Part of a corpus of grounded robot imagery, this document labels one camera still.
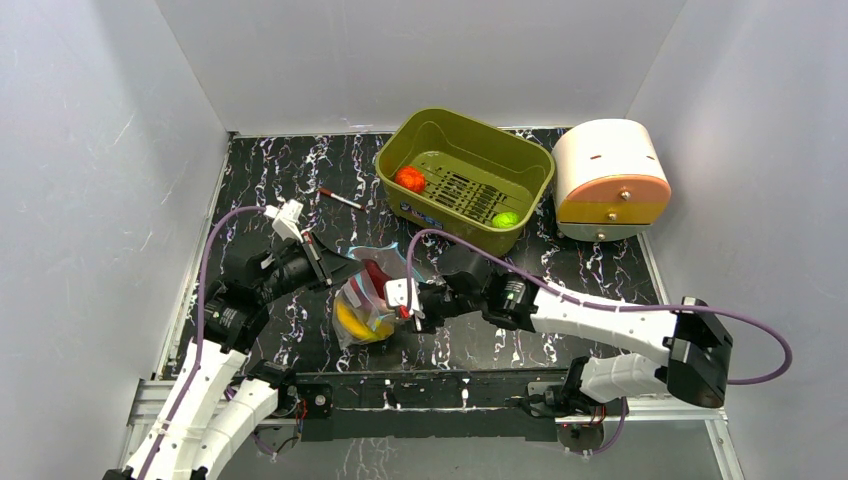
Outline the red toy chili pepper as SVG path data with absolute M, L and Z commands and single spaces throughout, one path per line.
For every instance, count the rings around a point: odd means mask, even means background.
M 365 266 L 378 297 L 385 301 L 385 285 L 392 280 L 392 277 L 384 272 L 376 261 L 368 260 L 365 262 Z

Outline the orange toy papaya slice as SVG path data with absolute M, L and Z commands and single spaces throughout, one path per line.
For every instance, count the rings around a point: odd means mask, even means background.
M 365 298 L 376 308 L 387 310 L 385 285 L 391 277 L 374 260 L 365 259 L 362 263 L 365 270 L 362 274 L 360 285 Z

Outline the clear zip top bag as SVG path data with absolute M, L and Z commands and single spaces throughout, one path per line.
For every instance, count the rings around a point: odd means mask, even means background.
M 334 296 L 332 326 L 342 350 L 381 342 L 394 333 L 400 320 L 387 306 L 384 289 L 389 280 L 403 277 L 406 268 L 397 242 L 353 246 L 346 256 L 360 261 L 365 269 L 350 277 Z

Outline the yellow toy banana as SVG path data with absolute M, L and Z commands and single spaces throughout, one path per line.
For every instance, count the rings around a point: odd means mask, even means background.
M 337 298 L 333 304 L 333 327 L 339 347 L 345 349 L 351 345 L 376 343 L 389 338 L 395 331 L 390 323 L 381 323 L 375 329 L 368 326 L 356 315 L 357 310 L 344 300 Z

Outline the olive green plastic basket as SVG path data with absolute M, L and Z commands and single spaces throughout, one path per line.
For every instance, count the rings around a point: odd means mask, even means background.
M 512 249 L 556 170 L 542 146 L 441 108 L 409 117 L 378 152 L 375 166 L 395 215 L 446 231 L 494 256 Z M 422 193 L 394 182 L 404 166 L 426 176 Z M 492 218 L 506 211 L 522 217 L 519 225 L 493 228 Z

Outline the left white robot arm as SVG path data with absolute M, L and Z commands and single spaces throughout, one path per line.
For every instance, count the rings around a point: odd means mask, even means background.
M 340 286 L 363 269 L 310 233 L 264 250 L 232 244 L 212 291 L 198 298 L 203 333 L 189 343 L 160 414 L 129 461 L 105 478 L 218 478 L 262 420 L 286 416 L 300 401 L 295 373 L 261 360 L 218 406 L 267 325 L 270 304 L 301 289 Z

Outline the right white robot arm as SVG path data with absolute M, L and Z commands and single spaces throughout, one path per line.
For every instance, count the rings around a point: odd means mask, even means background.
M 630 396 L 669 394 L 696 407 L 723 407 L 733 340 L 704 302 L 680 309 L 614 302 L 556 287 L 503 262 L 456 246 L 443 256 L 439 284 L 405 280 L 400 310 L 432 333 L 471 312 L 505 330 L 579 337 L 621 349 L 610 358 L 578 357 L 562 385 L 532 393 L 539 416 L 587 414 Z

